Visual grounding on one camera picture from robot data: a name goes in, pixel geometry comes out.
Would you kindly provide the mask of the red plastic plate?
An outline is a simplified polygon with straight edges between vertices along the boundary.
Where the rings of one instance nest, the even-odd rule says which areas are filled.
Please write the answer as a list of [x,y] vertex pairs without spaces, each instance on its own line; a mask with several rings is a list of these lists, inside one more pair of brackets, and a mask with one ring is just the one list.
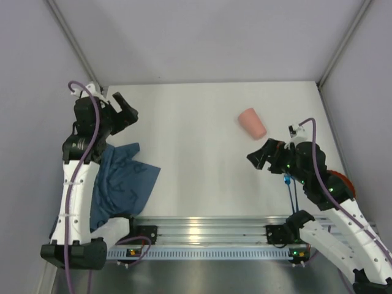
[[355,187],[352,184],[352,182],[348,179],[348,177],[346,177],[345,175],[343,175],[342,173],[339,173],[338,171],[334,171],[334,170],[330,170],[330,172],[337,176],[338,178],[340,178],[341,180],[343,180],[343,182],[345,183],[345,185],[349,188],[349,190],[351,191],[352,195],[354,198],[356,198],[356,191],[355,191]]

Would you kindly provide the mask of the blue lettered placemat cloth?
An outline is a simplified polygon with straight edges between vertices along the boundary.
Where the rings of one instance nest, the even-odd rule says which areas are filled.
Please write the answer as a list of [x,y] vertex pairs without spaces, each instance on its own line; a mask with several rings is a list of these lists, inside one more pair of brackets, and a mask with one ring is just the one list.
[[106,147],[92,192],[90,232],[111,217],[137,216],[145,208],[160,168],[134,160],[139,151],[138,143]]

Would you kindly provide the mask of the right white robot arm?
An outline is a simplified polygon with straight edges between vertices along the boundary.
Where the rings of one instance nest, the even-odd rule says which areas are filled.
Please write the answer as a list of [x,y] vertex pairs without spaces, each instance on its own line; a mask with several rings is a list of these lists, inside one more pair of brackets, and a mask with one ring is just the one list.
[[327,168],[317,133],[307,140],[303,125],[289,126],[289,142],[269,138],[247,159],[257,170],[269,163],[270,173],[298,181],[307,199],[346,242],[339,241],[305,210],[286,218],[283,227],[289,240],[314,247],[351,282],[355,293],[391,293],[391,251],[364,217],[347,182]]

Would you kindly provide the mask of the pink plastic cup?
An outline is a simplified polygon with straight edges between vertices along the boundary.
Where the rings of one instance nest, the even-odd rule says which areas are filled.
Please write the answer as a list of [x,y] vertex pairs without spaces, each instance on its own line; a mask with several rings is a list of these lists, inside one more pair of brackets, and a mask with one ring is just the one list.
[[259,140],[267,134],[265,126],[253,108],[244,110],[238,116],[238,122],[254,140]]

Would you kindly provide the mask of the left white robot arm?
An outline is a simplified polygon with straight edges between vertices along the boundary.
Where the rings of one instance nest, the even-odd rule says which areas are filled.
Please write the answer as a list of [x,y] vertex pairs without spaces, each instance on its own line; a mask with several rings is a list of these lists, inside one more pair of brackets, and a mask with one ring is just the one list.
[[106,139],[138,120],[138,111],[117,92],[116,111],[102,95],[96,82],[83,85],[70,81],[68,87],[77,99],[72,133],[62,145],[63,190],[61,207],[49,242],[40,256],[65,270],[100,270],[107,252],[132,230],[128,214],[115,213],[98,229],[91,231],[91,204],[94,183],[107,147]]

